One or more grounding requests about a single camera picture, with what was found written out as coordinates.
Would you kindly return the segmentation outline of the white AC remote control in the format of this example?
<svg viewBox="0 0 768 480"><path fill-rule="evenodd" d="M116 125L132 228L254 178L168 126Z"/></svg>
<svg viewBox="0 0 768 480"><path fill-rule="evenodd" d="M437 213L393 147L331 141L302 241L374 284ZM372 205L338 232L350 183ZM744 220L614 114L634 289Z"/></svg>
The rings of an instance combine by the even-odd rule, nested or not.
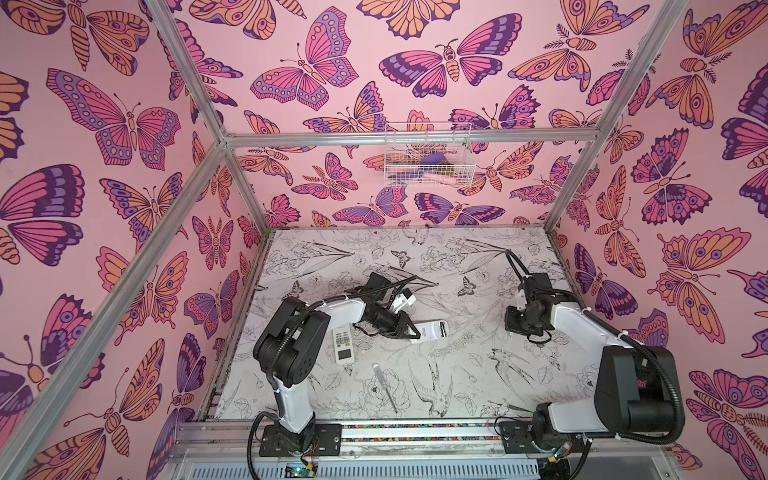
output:
<svg viewBox="0 0 768 480"><path fill-rule="evenodd" d="M416 324L419 337L414 342L429 342L446 338L450 335L450 328L444 320L433 320Z"/></svg>

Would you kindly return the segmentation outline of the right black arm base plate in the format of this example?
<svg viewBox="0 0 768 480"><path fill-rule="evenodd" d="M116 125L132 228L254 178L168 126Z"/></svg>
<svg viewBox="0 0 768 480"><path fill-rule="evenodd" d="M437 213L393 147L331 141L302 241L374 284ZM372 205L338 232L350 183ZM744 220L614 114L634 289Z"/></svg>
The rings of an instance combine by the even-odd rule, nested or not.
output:
<svg viewBox="0 0 768 480"><path fill-rule="evenodd" d="M537 455L557 463L572 454L581 454L585 448L579 434L548 431L531 420L498 417L493 429L507 454Z"/></svg>

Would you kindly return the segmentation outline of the clear handle screwdriver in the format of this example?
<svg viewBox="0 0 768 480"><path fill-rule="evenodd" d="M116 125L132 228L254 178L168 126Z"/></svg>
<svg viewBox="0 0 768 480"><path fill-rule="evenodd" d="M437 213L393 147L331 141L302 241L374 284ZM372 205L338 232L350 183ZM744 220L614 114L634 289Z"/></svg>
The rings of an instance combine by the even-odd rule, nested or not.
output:
<svg viewBox="0 0 768 480"><path fill-rule="evenodd" d="M387 381L386 375L384 374L384 371L382 370L382 368L380 367L380 365L378 363L374 363L372 365L372 368L373 368L373 371L374 371L374 376L376 377L378 383L380 384L381 389L384 391L384 393L385 393L385 395L386 395L386 397L387 397L387 399L388 399L388 401L389 401L389 403L390 403L390 405L392 407L392 410L395 413L398 413L398 408L397 408L397 405L396 405L396 403L394 401L392 393L390 391L390 386L389 386L389 383Z"/></svg>

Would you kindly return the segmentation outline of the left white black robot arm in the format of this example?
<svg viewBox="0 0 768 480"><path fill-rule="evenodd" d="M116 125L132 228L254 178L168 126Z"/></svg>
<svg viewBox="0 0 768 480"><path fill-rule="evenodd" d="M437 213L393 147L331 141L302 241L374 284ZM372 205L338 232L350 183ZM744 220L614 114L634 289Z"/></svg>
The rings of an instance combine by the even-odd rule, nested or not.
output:
<svg viewBox="0 0 768 480"><path fill-rule="evenodd" d="M362 328L368 336L395 340L421 337L405 308L415 302L409 285L416 276L391 281L371 274L345 293L306 303L288 296L269 320L253 349L253 358L271 386L278 407L277 425L291 434L315 422L307 377L322 350L326 334L339 328Z"/></svg>

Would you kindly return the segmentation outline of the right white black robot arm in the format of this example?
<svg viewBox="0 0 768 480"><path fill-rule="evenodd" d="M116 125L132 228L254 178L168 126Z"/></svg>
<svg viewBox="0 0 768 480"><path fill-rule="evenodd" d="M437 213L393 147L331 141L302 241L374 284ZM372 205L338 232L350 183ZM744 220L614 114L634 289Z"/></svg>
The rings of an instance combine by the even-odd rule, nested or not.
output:
<svg viewBox="0 0 768 480"><path fill-rule="evenodd" d="M504 255L525 299L523 307L507 308L505 329L538 346L560 333L598 360L590 396L536 407L529 428L533 443L552 450L576 438L676 442L685 413L672 353L608 325L574 293L553 287L547 274L531 272L510 250Z"/></svg>

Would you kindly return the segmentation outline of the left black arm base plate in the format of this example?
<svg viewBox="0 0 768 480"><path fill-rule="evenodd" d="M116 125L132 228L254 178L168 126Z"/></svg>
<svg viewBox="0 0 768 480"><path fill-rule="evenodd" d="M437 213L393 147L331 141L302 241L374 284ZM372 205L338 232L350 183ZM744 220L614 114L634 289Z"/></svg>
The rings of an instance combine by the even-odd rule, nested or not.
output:
<svg viewBox="0 0 768 480"><path fill-rule="evenodd" d="M288 457L300 454L338 456L341 451L341 424L310 424L301 433L290 432L282 425L268 425L259 447L260 457Z"/></svg>

